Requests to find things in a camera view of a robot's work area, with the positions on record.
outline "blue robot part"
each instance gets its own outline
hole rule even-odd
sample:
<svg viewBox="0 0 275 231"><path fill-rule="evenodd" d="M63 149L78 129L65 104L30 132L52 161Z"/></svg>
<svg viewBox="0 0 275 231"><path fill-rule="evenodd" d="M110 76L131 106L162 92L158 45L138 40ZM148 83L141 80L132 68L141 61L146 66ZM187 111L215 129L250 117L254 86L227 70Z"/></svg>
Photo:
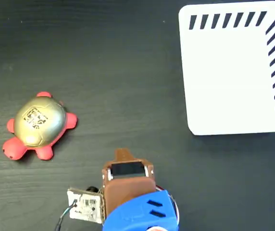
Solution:
<svg viewBox="0 0 275 231"><path fill-rule="evenodd" d="M178 231L175 209L166 190L139 196L117 207L106 218L102 231L146 231L154 226Z"/></svg>

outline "dark wooden table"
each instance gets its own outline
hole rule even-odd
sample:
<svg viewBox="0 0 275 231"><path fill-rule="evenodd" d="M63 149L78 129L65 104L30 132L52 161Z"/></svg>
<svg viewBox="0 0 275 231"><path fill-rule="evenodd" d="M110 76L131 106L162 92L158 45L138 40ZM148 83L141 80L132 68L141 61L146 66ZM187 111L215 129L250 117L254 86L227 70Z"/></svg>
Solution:
<svg viewBox="0 0 275 231"><path fill-rule="evenodd" d="M187 127L177 17L210 2L0 0L0 231L53 230L67 188L100 186L118 147L155 164L181 231L275 230L275 134L194 137ZM53 160L11 161L6 122L42 90L78 127ZM62 230L101 228L67 217Z"/></svg>

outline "red turtle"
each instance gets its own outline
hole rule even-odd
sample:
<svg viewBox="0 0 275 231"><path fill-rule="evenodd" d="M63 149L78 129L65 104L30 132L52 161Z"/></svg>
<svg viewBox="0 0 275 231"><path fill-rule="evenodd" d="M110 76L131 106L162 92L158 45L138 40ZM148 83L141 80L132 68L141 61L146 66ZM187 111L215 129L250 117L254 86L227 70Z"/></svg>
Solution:
<svg viewBox="0 0 275 231"><path fill-rule="evenodd" d="M40 92L7 122L7 130L15 137L3 144L4 154L19 160L27 150L35 150L39 159L50 160L53 144L76 124L75 114L66 112L63 104L53 99L49 92Z"/></svg>

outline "white plate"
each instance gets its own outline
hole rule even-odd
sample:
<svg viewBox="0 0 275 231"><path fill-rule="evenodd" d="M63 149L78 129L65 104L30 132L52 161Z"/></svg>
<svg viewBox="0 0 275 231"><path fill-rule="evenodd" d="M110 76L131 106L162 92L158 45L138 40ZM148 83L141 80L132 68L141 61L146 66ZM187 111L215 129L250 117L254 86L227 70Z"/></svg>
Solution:
<svg viewBox="0 0 275 231"><path fill-rule="evenodd" d="M179 29L192 133L275 132L275 1L188 5Z"/></svg>

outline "wire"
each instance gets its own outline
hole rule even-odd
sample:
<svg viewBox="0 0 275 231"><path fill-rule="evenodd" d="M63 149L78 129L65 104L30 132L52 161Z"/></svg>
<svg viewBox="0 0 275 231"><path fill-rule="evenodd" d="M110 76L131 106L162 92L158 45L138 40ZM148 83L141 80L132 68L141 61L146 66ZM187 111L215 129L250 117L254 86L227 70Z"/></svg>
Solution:
<svg viewBox="0 0 275 231"><path fill-rule="evenodd" d="M65 211L61 214L59 221L56 224L55 231L60 231L61 230L61 225L62 225L62 220L64 219L65 215L72 209L73 207L76 207L77 200L74 199L73 203L65 209Z"/></svg>
<svg viewBox="0 0 275 231"><path fill-rule="evenodd" d="M160 186L156 185L156 190L158 191L163 191L165 190L164 188L161 188ZM176 212L176 217L177 217L177 225L179 225L179 209L178 209L178 206L177 206L177 203L175 201L175 199L173 198L173 196L168 192L174 206L175 206L175 212Z"/></svg>

